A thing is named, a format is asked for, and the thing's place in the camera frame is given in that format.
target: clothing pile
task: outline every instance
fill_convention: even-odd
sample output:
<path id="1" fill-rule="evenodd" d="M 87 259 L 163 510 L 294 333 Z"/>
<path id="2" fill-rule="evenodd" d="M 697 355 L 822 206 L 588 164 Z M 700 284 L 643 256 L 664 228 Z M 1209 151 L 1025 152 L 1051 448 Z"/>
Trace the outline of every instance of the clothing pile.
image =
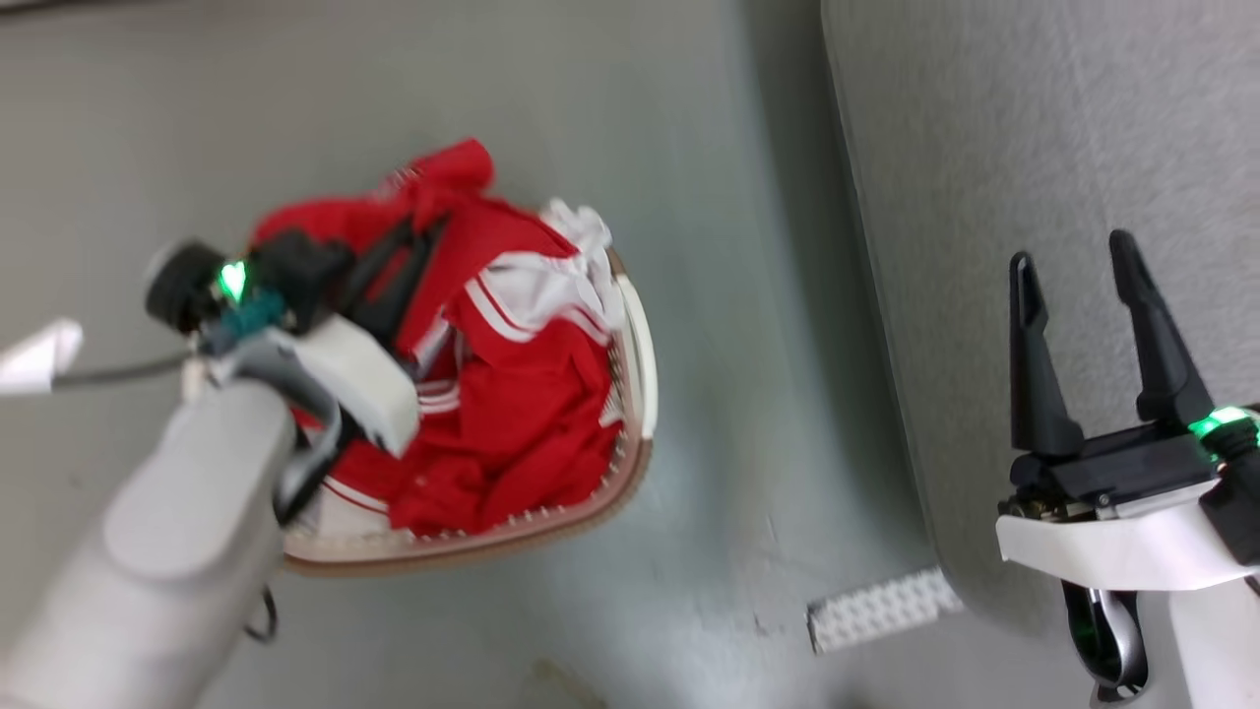
<path id="1" fill-rule="evenodd" d="M 360 254 L 404 219 L 440 233 L 394 341 L 415 373 L 420 433 L 401 460 L 350 446 L 310 508 L 321 533 L 478 534 L 600 487 L 622 426 L 611 234 L 588 207 L 552 200 L 536 214 L 489 196 L 493 176 L 469 140 L 369 195 L 286 207 L 257 228 L 256 241 L 296 228 Z"/>

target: cable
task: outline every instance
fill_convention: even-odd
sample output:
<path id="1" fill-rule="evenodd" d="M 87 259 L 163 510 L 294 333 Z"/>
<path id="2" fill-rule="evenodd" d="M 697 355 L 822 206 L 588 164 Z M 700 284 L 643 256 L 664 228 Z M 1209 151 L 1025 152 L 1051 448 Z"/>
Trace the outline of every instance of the cable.
<path id="1" fill-rule="evenodd" d="M 276 597 L 271 594 L 270 586 L 262 587 L 262 604 L 267 608 L 267 630 L 260 631 L 246 626 L 244 635 L 262 645 L 270 645 L 271 641 L 276 640 L 276 630 L 280 627 L 280 616 L 276 613 Z"/>
<path id="2" fill-rule="evenodd" d="M 192 351 L 170 354 L 161 360 L 142 363 L 140 365 L 127 365 L 113 370 L 97 370 L 87 373 L 72 373 L 58 375 L 53 379 L 53 392 L 76 389 L 81 387 L 100 387 L 107 384 L 120 384 L 131 380 L 146 379 L 178 370 L 193 356 Z"/>

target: concrete floor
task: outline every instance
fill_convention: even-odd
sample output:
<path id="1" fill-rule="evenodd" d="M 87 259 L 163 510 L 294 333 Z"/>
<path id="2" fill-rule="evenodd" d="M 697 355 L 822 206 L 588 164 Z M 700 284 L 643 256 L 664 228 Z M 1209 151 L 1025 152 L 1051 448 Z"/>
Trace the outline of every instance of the concrete floor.
<path id="1" fill-rule="evenodd" d="M 811 0 L 184 0 L 0 24 L 0 334 L 84 366 L 174 345 L 161 243 L 362 190 L 464 135 L 507 195 L 597 207 L 651 319 L 648 482 L 581 539 L 407 578 L 276 583 L 219 706 L 1032 706 L 1084 698 L 963 616 L 815 659 L 809 601 L 931 564 Z M 151 447 L 171 383 L 0 406 L 0 640 Z M 968 652 L 956 652 L 959 647 Z M 1047 706 L 1066 705 L 1062 701 Z"/>

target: red clothing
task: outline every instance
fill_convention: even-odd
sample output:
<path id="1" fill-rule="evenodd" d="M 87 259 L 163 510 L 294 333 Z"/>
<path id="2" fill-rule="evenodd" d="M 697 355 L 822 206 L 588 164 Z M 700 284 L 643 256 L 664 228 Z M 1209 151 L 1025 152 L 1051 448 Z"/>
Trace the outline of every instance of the red clothing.
<path id="1" fill-rule="evenodd" d="M 415 160 L 369 196 L 286 207 L 256 232 L 266 239 L 300 228 L 362 253 L 408 214 L 417 232 L 447 217 L 396 341 L 399 353 L 425 359 L 440 346 L 418 385 L 420 434 L 402 460 L 354 443 L 333 472 L 387 502 L 391 525 L 417 535 L 474 534 L 585 500 L 620 431 L 600 422 L 612 383 L 609 332 L 592 325 L 598 317 L 566 306 L 566 316 L 542 325 L 514 321 L 501 292 L 480 276 L 504 254 L 547 264 L 578 256 L 536 215 L 485 196 L 493 174 L 489 154 L 469 140 Z M 440 336 L 450 329 L 454 337 Z"/>

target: laundry basket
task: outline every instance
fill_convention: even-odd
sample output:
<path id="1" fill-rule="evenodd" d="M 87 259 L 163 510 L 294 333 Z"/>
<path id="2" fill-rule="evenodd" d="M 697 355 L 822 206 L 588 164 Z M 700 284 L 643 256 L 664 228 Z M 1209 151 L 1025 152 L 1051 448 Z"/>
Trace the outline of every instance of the laundry basket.
<path id="1" fill-rule="evenodd" d="M 615 252 L 612 272 L 625 298 L 626 322 L 609 349 L 612 383 L 625 426 L 604 482 L 590 499 L 570 508 L 525 513 L 474 536 L 417 538 L 407 530 L 335 536 L 297 526 L 285 536 L 285 565 L 310 577 L 377 577 L 421 572 L 514 554 L 582 534 L 612 518 L 634 497 L 651 458 L 656 428 L 656 360 L 639 293 Z"/>

